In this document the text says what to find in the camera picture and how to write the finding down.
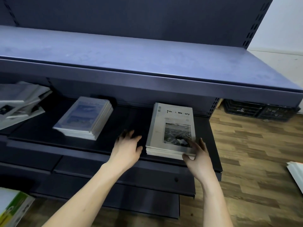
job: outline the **forearm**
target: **forearm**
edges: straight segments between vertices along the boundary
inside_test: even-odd
[[[91,226],[108,192],[122,172],[105,163],[91,180],[66,202],[43,227]]]
[[[204,195],[203,227],[233,227],[225,198],[217,178],[200,181]]]

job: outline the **left hand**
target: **left hand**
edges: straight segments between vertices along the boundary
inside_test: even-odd
[[[138,141],[142,138],[141,135],[132,138],[134,130],[127,132],[124,130],[116,139],[114,148],[108,163],[113,164],[116,168],[123,172],[131,168],[140,157],[143,147],[137,147]]]

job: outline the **green and white box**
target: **green and white box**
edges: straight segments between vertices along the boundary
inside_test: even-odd
[[[0,227],[15,227],[33,201],[21,191],[0,187]]]

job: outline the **book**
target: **book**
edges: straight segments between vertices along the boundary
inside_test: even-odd
[[[0,103],[24,103],[37,88],[36,84],[0,84]]]
[[[0,226],[15,227],[34,200],[21,191],[0,187]]]
[[[187,139],[196,139],[192,108],[155,103],[146,153],[180,160],[186,153],[193,159],[195,151]]]
[[[13,126],[17,123],[23,122],[27,119],[33,118],[37,115],[40,115],[42,113],[44,113],[45,111],[43,110],[42,107],[40,107],[39,105],[36,105],[33,109],[31,114],[29,114],[28,116],[20,116],[20,117],[14,117],[14,118],[6,118],[5,120],[0,122],[0,130],[7,128],[9,126]]]
[[[287,169],[303,193],[303,163],[288,162]]]
[[[32,108],[52,93],[48,87],[30,84],[24,81],[20,81],[15,85],[34,85],[35,90],[23,102],[0,102],[0,122],[6,118],[29,116]]]
[[[81,96],[53,126],[66,136],[96,140],[113,111],[107,99]]]

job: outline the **magazine cover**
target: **magazine cover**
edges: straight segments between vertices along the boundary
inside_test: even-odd
[[[193,153],[186,139],[196,139],[192,108],[156,103],[146,146]]]

